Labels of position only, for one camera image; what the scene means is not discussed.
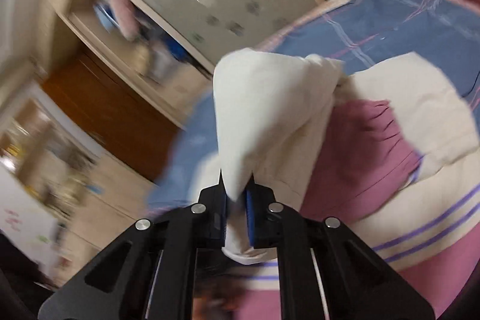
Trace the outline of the beige side cabinet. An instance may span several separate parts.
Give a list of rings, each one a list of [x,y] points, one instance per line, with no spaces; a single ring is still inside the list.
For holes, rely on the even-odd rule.
[[[61,286],[146,212],[151,182],[36,82],[1,106],[1,232]]]

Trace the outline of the clear plastic storage box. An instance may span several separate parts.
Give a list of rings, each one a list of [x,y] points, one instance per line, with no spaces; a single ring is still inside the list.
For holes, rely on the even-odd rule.
[[[162,41],[154,41],[149,48],[149,60],[145,69],[145,76],[158,84],[165,82],[176,70],[180,63],[168,50]]]

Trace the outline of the pink jacket hanging in wardrobe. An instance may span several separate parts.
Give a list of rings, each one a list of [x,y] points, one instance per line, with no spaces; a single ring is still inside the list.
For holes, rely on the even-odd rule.
[[[136,40],[140,35],[140,23],[134,5],[130,0],[109,0],[109,3],[121,34],[128,41]]]

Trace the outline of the white pink hooded jacket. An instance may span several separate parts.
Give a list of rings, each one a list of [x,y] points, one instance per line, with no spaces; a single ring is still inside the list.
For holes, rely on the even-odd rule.
[[[335,216],[441,315],[479,261],[479,132],[416,53],[351,76],[343,62],[242,49],[213,77],[218,149],[190,197],[249,179],[307,218]]]

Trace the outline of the blue striped bed cover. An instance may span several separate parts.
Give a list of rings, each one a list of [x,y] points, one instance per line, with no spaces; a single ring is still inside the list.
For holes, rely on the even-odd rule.
[[[353,74],[388,58],[416,52],[450,79],[479,117],[479,12],[459,0],[343,0],[339,7],[284,29],[268,51],[342,60]],[[212,93],[193,106],[168,165],[146,198],[150,213],[190,204],[199,163],[217,150]]]

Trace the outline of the blue garment in wardrobe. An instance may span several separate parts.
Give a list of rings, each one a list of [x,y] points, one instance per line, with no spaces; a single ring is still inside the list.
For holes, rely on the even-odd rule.
[[[189,52],[179,44],[174,38],[163,32],[161,40],[166,45],[169,53],[179,62],[190,62],[191,56]]]

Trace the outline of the brown wooden door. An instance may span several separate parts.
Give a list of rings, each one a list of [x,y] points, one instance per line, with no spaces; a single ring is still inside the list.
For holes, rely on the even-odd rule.
[[[85,133],[131,169],[155,181],[180,131],[88,49],[42,84],[43,91]]]

